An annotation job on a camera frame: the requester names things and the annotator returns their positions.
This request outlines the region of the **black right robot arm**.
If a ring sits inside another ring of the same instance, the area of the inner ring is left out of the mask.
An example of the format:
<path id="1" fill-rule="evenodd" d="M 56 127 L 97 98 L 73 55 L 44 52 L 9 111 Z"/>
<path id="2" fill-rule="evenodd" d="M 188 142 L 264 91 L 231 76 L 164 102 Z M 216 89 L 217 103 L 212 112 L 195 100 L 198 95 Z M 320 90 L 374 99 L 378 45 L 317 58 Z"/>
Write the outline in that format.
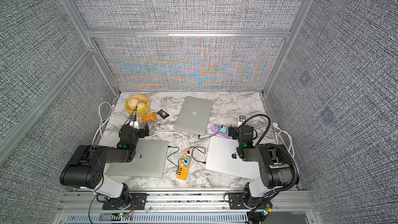
<path id="1" fill-rule="evenodd" d="M 267 127 L 258 138 L 254 140 L 254 128 L 248 122 L 257 117 L 267 119 Z M 299 168 L 285 145 L 260 142 L 271 127 L 271 119 L 266 114 L 255 114 L 246 119 L 238 128 L 238 146 L 235 157 L 244 162 L 256 162 L 260 176 L 247 183 L 243 188 L 243 203 L 246 207 L 256 211 L 271 202 L 280 192 L 287 191 L 300 181 Z"/>

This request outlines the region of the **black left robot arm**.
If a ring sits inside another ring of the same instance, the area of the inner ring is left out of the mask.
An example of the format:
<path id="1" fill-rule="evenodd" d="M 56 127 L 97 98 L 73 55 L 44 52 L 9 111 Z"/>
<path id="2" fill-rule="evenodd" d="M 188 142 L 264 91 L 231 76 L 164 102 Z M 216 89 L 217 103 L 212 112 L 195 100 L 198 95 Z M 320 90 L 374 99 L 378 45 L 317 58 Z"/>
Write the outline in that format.
<path id="1" fill-rule="evenodd" d="M 134 201 L 125 183 L 115 181 L 104 174 L 107 163 L 128 163 L 136 155 L 140 138 L 149 135 L 149 128 L 137 129 L 125 124 L 119 131 L 116 147 L 80 145 L 64 167 L 60 183 L 70 187 L 86 187 L 105 197 L 112 208 L 133 209 Z"/>

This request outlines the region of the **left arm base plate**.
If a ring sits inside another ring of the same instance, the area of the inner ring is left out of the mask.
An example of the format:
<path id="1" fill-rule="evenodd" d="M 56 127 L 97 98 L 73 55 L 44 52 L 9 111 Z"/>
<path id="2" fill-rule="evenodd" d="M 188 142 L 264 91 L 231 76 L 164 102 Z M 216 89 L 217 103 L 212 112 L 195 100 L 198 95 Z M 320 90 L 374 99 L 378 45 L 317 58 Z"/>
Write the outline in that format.
<path id="1" fill-rule="evenodd" d="M 119 198 L 106 198 L 104 200 L 102 210 L 117 210 L 126 211 L 132 210 L 143 210 L 147 202 L 146 193 L 130 193 L 130 196 L 125 198 L 121 196 Z"/>

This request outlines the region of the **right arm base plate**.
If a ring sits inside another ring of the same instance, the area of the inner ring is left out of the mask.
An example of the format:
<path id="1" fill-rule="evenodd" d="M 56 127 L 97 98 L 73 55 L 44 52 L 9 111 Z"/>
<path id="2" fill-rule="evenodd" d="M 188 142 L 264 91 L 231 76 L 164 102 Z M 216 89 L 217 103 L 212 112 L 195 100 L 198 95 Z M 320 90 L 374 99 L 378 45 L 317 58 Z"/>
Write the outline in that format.
<path id="1" fill-rule="evenodd" d="M 244 202 L 244 194 L 242 192 L 228 192 L 226 200 L 232 210 L 249 209 Z"/>

